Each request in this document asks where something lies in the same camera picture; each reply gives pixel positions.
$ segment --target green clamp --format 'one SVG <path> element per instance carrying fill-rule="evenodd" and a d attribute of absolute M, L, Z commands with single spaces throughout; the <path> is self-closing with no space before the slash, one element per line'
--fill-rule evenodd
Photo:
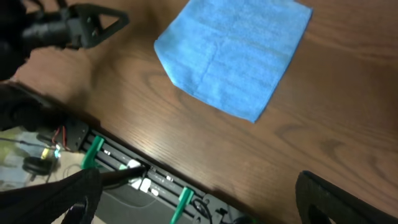
<path fill-rule="evenodd" d="M 178 219 L 180 219 L 182 212 L 184 211 L 185 207 L 189 204 L 193 197 L 193 190 L 189 189 L 188 187 L 184 187 L 182 193 L 180 195 L 180 203 L 177 205 L 175 209 L 174 215 L 170 221 L 170 224 L 176 224 Z"/>
<path fill-rule="evenodd" d="M 96 162 L 94 161 L 95 156 L 101 150 L 102 145 L 104 144 L 105 139 L 102 137 L 96 136 L 89 150 L 81 162 L 81 169 L 88 169 L 96 167 Z"/>

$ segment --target blue towel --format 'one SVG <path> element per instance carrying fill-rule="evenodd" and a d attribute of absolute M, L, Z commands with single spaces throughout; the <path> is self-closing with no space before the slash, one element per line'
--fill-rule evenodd
<path fill-rule="evenodd" d="M 311 14 L 293 0 L 190 0 L 155 51 L 175 86 L 255 122 Z"/>

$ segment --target blue cloth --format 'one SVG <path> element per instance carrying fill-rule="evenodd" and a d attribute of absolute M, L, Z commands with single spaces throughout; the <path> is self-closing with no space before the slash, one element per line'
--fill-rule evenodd
<path fill-rule="evenodd" d="M 293 0 L 191 0 L 154 47 L 175 86 L 255 122 L 311 14 Z"/>

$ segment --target wooden table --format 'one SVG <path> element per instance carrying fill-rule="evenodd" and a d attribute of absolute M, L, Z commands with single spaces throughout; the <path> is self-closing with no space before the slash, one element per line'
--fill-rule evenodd
<path fill-rule="evenodd" d="M 186 1 L 93 0 L 130 25 L 95 49 L 35 51 L 17 79 L 267 223 L 300 223 L 301 170 L 398 216 L 398 1 L 303 0 L 312 20 L 255 124 L 167 78 L 153 43 Z"/>

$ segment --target wooden surface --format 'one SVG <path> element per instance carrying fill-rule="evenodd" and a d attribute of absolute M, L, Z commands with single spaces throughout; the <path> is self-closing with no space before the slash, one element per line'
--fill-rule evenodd
<path fill-rule="evenodd" d="M 131 24 L 95 49 L 38 50 L 17 79 L 268 223 L 300 223 L 301 170 L 398 217 L 398 1 L 303 0 L 312 20 L 255 124 L 167 78 L 153 43 L 186 0 L 92 2 Z"/>

